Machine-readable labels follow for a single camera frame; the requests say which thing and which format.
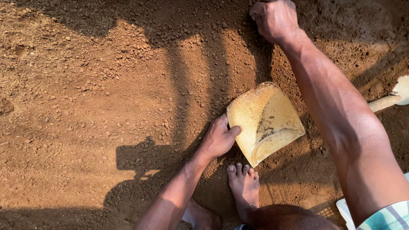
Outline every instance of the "man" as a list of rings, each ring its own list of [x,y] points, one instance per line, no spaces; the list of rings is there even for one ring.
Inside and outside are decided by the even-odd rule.
[[[259,33],[278,44],[290,60],[308,111],[330,147],[355,225],[409,229],[409,183],[385,129],[344,74],[298,27],[294,3],[258,2],[250,15]],[[226,115],[212,122],[192,158],[151,203],[135,229],[175,229],[180,220],[190,222],[194,229],[221,229],[220,217],[191,195],[207,164],[225,154],[240,134],[241,127],[228,130],[227,123]],[[229,165],[227,174],[237,212],[246,224],[237,229],[339,229],[299,207],[259,207],[258,174],[248,165]]]

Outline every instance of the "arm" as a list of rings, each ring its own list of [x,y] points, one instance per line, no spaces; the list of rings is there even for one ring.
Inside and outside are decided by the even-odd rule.
[[[176,228],[205,167],[213,158],[229,151],[241,133],[240,126],[227,130],[227,124],[226,114],[211,123],[198,150],[149,205],[134,229]]]
[[[330,147],[358,227],[378,210],[409,200],[388,135],[362,95],[298,27],[289,0],[257,3],[250,14],[268,41],[287,55],[305,104]]]

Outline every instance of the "hand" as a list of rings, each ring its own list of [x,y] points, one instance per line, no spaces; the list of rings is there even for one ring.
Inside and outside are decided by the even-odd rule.
[[[223,114],[212,121],[200,144],[197,154],[202,154],[208,160],[219,157],[231,149],[236,136],[241,133],[239,125],[227,129],[227,115]]]
[[[250,9],[250,16],[256,21],[258,32],[279,46],[302,32],[298,27],[295,4],[290,0],[262,0]]]

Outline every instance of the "foot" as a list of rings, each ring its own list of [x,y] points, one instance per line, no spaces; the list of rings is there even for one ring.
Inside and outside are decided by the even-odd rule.
[[[201,206],[193,198],[190,198],[182,220],[191,223],[194,230],[222,229],[222,219],[220,216]]]
[[[236,202],[236,209],[241,221],[249,224],[249,212],[260,207],[258,204],[258,173],[245,165],[242,170],[241,163],[227,167],[229,186]]]

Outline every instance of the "brown soil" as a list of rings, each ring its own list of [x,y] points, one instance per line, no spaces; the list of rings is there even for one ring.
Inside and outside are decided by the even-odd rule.
[[[295,3],[300,27],[368,101],[409,74],[407,0]],[[252,4],[1,0],[0,229],[131,229],[210,121],[264,81],[307,133],[256,167],[260,204],[336,210],[331,154],[284,53],[247,16]],[[407,114],[377,113],[404,172]],[[193,195],[226,229],[238,217],[225,170],[238,161],[238,149],[212,161]]]

